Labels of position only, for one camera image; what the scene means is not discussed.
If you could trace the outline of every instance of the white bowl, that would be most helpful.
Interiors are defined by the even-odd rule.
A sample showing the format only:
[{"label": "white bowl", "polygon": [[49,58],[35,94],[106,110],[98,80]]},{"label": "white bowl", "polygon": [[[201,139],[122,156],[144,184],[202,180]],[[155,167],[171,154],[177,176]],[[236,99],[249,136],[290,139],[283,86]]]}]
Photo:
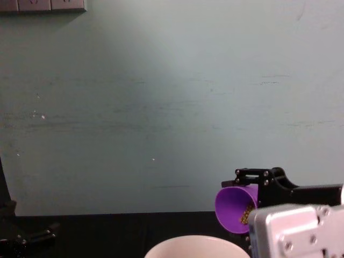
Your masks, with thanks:
[{"label": "white bowl", "polygon": [[185,235],[154,246],[145,258],[249,258],[239,246],[206,235]]}]

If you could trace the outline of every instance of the light blue wall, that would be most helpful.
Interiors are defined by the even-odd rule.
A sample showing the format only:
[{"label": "light blue wall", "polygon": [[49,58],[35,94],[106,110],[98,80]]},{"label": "light blue wall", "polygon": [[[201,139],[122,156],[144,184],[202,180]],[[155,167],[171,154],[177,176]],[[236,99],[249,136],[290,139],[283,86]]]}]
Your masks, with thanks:
[{"label": "light blue wall", "polygon": [[213,210],[241,167],[344,181],[343,1],[88,2],[0,18],[19,215]]}]

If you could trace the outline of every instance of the black mount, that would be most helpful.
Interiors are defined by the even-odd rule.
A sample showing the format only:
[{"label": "black mount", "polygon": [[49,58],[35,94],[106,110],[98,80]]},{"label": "black mount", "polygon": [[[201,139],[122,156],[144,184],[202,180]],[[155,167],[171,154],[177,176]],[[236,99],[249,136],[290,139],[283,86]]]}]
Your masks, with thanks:
[{"label": "black mount", "polygon": [[[258,185],[257,205],[268,207],[280,204],[341,205],[343,184],[313,185],[300,187],[290,182],[282,168],[235,170],[236,178],[223,181],[221,186],[234,187]],[[246,251],[250,254],[249,234],[240,235]]]},{"label": "black mount", "polygon": [[58,235],[58,223],[34,234],[27,234],[11,223],[16,205],[11,200],[0,206],[0,258],[24,258],[53,245]]}]

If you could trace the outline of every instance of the electrical outlet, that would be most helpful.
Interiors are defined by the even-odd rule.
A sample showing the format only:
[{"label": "electrical outlet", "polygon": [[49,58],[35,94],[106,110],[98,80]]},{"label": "electrical outlet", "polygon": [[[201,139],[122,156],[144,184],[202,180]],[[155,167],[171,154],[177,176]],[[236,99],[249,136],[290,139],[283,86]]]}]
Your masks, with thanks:
[{"label": "electrical outlet", "polygon": [[0,0],[0,12],[18,12],[17,0]]},{"label": "electrical outlet", "polygon": [[86,11],[86,0],[51,0],[52,10]]},{"label": "electrical outlet", "polygon": [[51,10],[50,0],[18,0],[18,4],[19,12]]}]

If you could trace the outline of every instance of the purple cup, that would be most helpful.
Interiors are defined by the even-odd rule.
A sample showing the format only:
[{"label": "purple cup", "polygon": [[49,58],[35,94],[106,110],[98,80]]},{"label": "purple cup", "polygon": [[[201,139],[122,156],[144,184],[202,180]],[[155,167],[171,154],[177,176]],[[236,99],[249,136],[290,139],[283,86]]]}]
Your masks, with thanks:
[{"label": "purple cup", "polygon": [[249,227],[240,218],[249,204],[257,208],[257,197],[257,185],[222,188],[215,199],[215,213],[222,227],[234,234],[247,233]]}]

